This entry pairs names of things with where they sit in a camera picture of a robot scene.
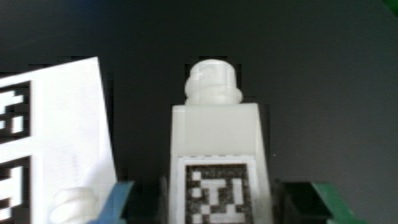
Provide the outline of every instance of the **black background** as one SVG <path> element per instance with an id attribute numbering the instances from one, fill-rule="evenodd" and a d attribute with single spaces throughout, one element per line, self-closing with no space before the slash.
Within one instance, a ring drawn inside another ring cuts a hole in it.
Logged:
<path id="1" fill-rule="evenodd" d="M 329 181 L 357 216 L 398 223 L 398 18 L 382 1 L 0 0 L 3 74 L 69 56 L 99 57 L 121 179 L 154 186 L 169 171 L 185 64 L 227 56 L 270 108 L 272 179 Z"/>

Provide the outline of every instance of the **white plastic block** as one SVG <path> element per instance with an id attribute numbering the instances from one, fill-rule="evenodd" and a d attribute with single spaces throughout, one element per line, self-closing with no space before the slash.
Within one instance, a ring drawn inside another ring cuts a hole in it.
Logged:
<path id="1" fill-rule="evenodd" d="M 185 92 L 186 103 L 172 107 L 169 223 L 208 219 L 209 223 L 272 224 L 257 104 L 238 104 L 241 93 L 225 62 L 197 63 Z"/>

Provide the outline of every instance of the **black square pattern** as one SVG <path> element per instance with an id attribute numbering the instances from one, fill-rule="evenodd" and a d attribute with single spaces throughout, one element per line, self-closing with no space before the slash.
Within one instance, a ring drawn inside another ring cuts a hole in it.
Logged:
<path id="1" fill-rule="evenodd" d="M 188 165 L 185 178 L 185 223 L 252 224 L 247 165 Z"/>
<path id="2" fill-rule="evenodd" d="M 30 136 L 30 82 L 0 88 L 0 144 Z"/>
<path id="3" fill-rule="evenodd" d="M 0 163 L 0 224 L 30 224 L 30 157 Z"/>

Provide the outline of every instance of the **qr code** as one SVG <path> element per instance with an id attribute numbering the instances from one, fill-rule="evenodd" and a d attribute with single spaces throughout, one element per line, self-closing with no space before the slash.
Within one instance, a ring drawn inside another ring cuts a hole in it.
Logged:
<path id="1" fill-rule="evenodd" d="M 30 82 L 0 88 L 0 144 L 30 136 Z"/>
<path id="2" fill-rule="evenodd" d="M 188 165 L 185 175 L 185 223 L 252 224 L 247 165 Z"/>
<path id="3" fill-rule="evenodd" d="M 0 224 L 30 224 L 30 157 L 0 163 Z"/>

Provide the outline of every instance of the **white 3d-printed object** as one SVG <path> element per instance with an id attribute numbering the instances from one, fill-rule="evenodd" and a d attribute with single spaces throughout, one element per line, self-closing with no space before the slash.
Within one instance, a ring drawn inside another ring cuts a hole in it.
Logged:
<path id="1" fill-rule="evenodd" d="M 169 223 L 272 224 L 257 104 L 238 104 L 233 66 L 204 60 L 172 107 Z"/>
<path id="2" fill-rule="evenodd" d="M 53 224 L 85 224 L 96 219 L 98 198 L 90 188 L 76 187 L 55 195 L 50 221 Z"/>
<path id="3" fill-rule="evenodd" d="M 185 85 L 186 104 L 236 104 L 241 92 L 236 88 L 233 66 L 220 60 L 201 61 L 190 69 Z"/>

